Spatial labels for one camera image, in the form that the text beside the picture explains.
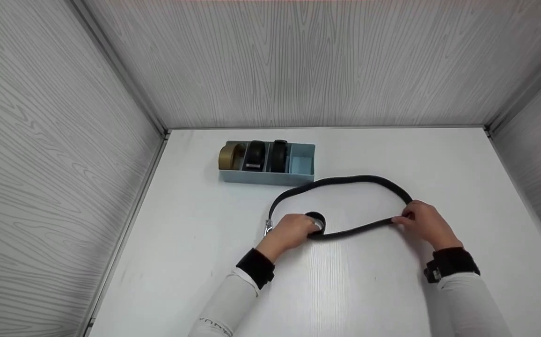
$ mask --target person's left hand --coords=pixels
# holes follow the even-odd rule
[[[256,250],[275,263],[285,251],[298,247],[306,241],[307,235],[319,230],[309,216],[303,214],[287,214],[279,221],[258,244]]]

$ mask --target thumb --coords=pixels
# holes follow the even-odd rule
[[[309,224],[306,227],[308,234],[317,232],[318,230],[321,230],[322,228],[316,224],[314,220],[310,220]]]
[[[414,225],[414,220],[408,219],[405,216],[394,216],[391,218],[391,221],[394,224],[404,225],[405,227]]]

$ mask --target white sleeve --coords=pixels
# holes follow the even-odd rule
[[[483,279],[475,273],[456,273],[437,285],[446,297],[457,337],[510,337],[512,333]]]
[[[188,336],[232,337],[259,294],[254,280],[235,268],[212,295]]]

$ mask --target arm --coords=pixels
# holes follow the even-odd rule
[[[212,295],[191,327],[189,337],[232,337],[262,287],[273,278],[274,263],[319,228],[303,214],[288,214],[239,261]]]
[[[471,255],[432,205],[414,200],[402,216],[392,219],[430,243],[435,252],[439,292],[446,297],[454,333],[458,337],[511,336],[510,328],[491,297]]]

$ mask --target blue plastic tray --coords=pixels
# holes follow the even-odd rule
[[[226,144],[241,143],[246,147],[249,141],[230,140]],[[221,179],[226,182],[257,183],[262,185],[300,186],[314,181],[314,144],[287,143],[287,162],[285,173],[270,172],[269,154],[272,141],[265,141],[266,158],[264,169],[260,172],[243,170],[240,158],[239,170],[219,170]]]

